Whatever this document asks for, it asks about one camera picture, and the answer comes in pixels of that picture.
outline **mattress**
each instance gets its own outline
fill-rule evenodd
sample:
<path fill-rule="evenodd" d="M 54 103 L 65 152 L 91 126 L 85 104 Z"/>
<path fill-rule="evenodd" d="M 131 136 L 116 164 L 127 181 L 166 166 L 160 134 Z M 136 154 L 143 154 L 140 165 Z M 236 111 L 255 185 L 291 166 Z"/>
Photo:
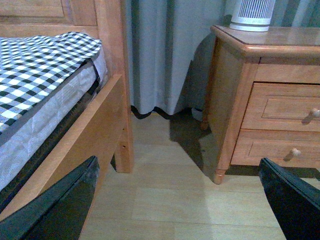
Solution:
<path fill-rule="evenodd" d="M 0 135 L 0 191 L 91 88 L 96 80 L 95 72 L 102 88 L 107 74 L 102 49 Z"/>

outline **nightstand top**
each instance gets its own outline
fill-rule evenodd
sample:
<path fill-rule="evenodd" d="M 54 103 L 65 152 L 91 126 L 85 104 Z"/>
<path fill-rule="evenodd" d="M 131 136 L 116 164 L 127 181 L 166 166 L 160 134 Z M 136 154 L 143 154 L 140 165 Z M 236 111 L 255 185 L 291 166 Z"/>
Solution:
<path fill-rule="evenodd" d="M 247 57 L 320 57 L 320 28 L 270 27 L 252 32 L 212 26 L 211 30 Z"/>

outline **bed post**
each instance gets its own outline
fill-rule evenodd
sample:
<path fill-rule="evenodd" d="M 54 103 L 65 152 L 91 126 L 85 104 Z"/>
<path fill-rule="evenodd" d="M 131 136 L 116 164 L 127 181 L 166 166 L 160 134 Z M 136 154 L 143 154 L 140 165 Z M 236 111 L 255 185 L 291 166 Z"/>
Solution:
<path fill-rule="evenodd" d="M 124 84 L 125 123 L 114 153 L 116 171 L 131 173 L 134 165 L 134 150 L 128 79 L 126 1 L 96 0 L 95 4 L 99 38 L 102 40 L 105 54 L 111 54 L 112 57 L 111 62 L 109 59 L 106 60 L 107 64 L 114 66 L 111 74 L 120 74 Z"/>

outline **drawer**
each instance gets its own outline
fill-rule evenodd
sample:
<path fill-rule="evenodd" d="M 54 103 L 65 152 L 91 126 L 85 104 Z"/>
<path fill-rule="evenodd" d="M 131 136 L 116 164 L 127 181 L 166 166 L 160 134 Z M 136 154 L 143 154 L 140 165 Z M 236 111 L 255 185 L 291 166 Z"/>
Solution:
<path fill-rule="evenodd" d="M 253 84 L 242 129 L 320 132 L 320 85 Z"/>
<path fill-rule="evenodd" d="M 320 59 L 263 57 L 255 81 L 320 84 Z"/>
<path fill-rule="evenodd" d="M 320 168 L 320 133 L 241 130 L 231 164 L 259 165 L 262 158 L 284 167 Z"/>

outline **wooden bed frame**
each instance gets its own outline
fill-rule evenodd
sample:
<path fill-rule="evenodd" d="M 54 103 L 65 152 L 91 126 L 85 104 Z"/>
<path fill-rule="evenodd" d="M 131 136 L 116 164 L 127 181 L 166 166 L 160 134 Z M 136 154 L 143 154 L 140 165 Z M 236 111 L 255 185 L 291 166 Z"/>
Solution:
<path fill-rule="evenodd" d="M 0 37 L 55 36 L 84 31 L 102 40 L 109 71 L 105 87 L 0 214 L 2 220 L 90 156 L 97 156 L 100 166 L 95 197 L 113 155 L 119 173 L 132 171 L 134 157 L 125 1 L 0 0 L 0 6 Z"/>

